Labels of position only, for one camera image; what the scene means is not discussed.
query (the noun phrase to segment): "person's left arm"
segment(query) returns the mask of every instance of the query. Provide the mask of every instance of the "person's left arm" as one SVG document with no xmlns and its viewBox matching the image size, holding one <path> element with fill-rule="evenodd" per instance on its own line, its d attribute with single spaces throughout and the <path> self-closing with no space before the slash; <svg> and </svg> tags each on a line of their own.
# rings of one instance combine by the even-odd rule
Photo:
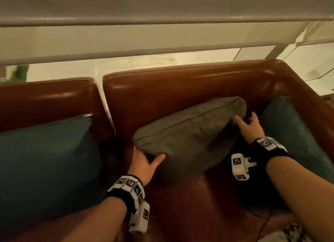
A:
<svg viewBox="0 0 334 242">
<path fill-rule="evenodd" d="M 132 163 L 128 174 L 138 177 L 143 186 L 147 185 L 153 174 L 165 159 L 161 154 L 150 164 L 143 152 L 134 147 Z M 107 197 L 92 213 L 62 242 L 105 242 L 114 241 L 127 213 L 127 206 L 123 200 Z"/>
</svg>

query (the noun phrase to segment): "sofa backrest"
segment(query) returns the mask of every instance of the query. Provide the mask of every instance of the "sofa backrest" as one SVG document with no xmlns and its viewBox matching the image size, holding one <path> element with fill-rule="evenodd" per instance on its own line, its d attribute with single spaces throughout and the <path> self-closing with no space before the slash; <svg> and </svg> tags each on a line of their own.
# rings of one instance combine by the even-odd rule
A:
<svg viewBox="0 0 334 242">
<path fill-rule="evenodd" d="M 135 131 L 158 118 L 215 97 L 239 96 L 261 112 L 277 95 L 292 103 L 317 143 L 334 160 L 334 110 L 281 60 L 252 60 L 153 68 L 104 76 L 116 133 L 132 144 Z"/>
<path fill-rule="evenodd" d="M 98 142 L 113 128 L 92 78 L 72 78 L 0 86 L 0 132 L 92 113 L 90 131 Z"/>
</svg>

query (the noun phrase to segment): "forearm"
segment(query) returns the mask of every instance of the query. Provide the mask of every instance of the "forearm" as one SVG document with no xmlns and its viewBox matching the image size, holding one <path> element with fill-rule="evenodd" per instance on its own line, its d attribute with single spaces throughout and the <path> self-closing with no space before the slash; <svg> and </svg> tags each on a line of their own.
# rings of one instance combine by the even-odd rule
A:
<svg viewBox="0 0 334 242">
<path fill-rule="evenodd" d="M 126 212 L 121 199 L 108 197 L 63 242 L 114 241 Z"/>
<path fill-rule="evenodd" d="M 266 171 L 312 238 L 334 241 L 334 185 L 289 157 L 271 159 Z"/>
</svg>

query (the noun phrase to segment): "green pillow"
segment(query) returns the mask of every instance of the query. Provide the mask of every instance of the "green pillow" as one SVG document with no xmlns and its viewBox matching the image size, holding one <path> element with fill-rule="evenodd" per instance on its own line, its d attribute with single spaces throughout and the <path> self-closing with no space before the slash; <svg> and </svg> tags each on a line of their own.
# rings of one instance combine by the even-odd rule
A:
<svg viewBox="0 0 334 242">
<path fill-rule="evenodd" d="M 282 143 L 299 164 L 334 184 L 332 161 L 318 146 L 288 97 L 273 99 L 263 111 L 260 123 L 265 135 Z"/>
<path fill-rule="evenodd" d="M 83 115 L 0 133 L 0 234 L 95 205 L 101 159 Z"/>
</svg>

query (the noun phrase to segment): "person's right arm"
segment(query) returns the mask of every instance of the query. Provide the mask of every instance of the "person's right arm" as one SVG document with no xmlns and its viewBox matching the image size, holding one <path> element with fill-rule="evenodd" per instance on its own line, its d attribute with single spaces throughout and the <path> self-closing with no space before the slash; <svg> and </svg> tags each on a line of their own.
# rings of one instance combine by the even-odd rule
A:
<svg viewBox="0 0 334 242">
<path fill-rule="evenodd" d="M 236 117 L 245 140 L 251 144 L 265 136 L 256 114 L 247 125 Z M 298 221 L 315 241 L 334 241 L 334 185 L 290 157 L 270 159 L 266 171 Z"/>
</svg>

